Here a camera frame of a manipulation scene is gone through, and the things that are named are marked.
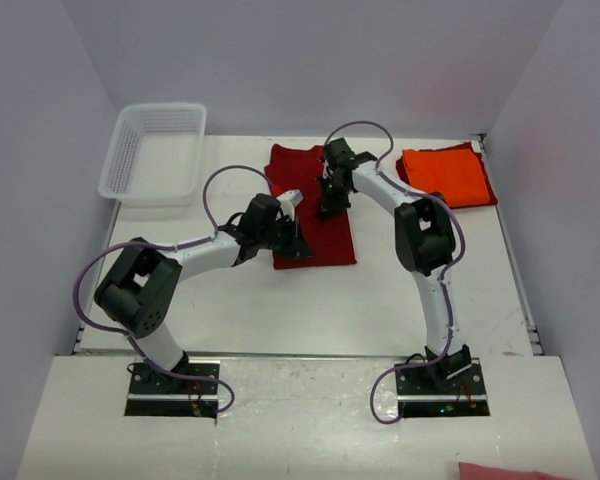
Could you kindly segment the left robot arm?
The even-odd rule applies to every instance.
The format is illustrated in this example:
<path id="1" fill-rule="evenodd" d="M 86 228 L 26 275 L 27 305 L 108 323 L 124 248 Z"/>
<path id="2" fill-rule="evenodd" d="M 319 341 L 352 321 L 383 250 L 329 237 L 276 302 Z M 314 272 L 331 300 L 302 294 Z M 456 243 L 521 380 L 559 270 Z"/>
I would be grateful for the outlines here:
<path id="1" fill-rule="evenodd" d="M 262 250 L 304 259 L 311 249 L 304 239 L 295 208 L 298 190 L 274 197 L 258 194 L 238 222 L 228 221 L 213 237 L 176 245 L 127 242 L 98 285 L 94 301 L 122 327 L 129 343 L 153 369 L 152 380 L 163 391 L 181 390 L 188 376 L 188 356 L 166 325 L 179 283 L 212 270 L 237 267 Z"/>

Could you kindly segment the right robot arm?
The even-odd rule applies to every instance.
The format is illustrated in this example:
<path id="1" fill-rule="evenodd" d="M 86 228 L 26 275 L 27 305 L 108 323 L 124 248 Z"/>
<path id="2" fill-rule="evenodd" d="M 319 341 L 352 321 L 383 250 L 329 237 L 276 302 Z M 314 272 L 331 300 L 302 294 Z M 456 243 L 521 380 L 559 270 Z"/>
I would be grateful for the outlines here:
<path id="1" fill-rule="evenodd" d="M 346 140 L 329 140 L 318 178 L 319 216 L 334 217 L 350 207 L 349 196 L 360 193 L 392 215 L 395 251 L 402 267 L 413 275 L 426 325 L 426 360 L 412 380 L 427 380 L 436 392 L 457 386 L 471 365 L 469 347 L 459 333 L 450 292 L 450 269 L 462 257 L 466 243 L 454 228 L 452 211 L 440 196 L 415 190 L 386 175 L 368 152 L 354 152 Z"/>

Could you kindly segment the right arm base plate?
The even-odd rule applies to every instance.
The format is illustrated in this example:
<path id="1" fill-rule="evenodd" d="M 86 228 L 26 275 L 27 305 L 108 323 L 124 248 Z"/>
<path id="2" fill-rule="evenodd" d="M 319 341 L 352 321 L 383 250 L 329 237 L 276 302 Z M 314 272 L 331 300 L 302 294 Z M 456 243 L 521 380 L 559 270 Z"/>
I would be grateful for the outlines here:
<path id="1" fill-rule="evenodd" d="M 481 365 L 471 365 L 447 380 L 436 380 L 430 369 L 394 373 L 398 413 L 402 419 L 488 417 L 490 407 Z"/>

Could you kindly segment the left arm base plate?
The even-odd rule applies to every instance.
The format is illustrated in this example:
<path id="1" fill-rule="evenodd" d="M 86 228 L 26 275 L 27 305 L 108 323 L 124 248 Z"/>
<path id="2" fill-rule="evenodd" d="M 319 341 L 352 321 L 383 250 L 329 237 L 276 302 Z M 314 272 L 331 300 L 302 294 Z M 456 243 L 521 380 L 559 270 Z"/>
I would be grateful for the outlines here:
<path id="1" fill-rule="evenodd" d="M 143 362 L 129 364 L 127 371 L 126 417 L 217 418 L 216 382 L 172 378 Z"/>

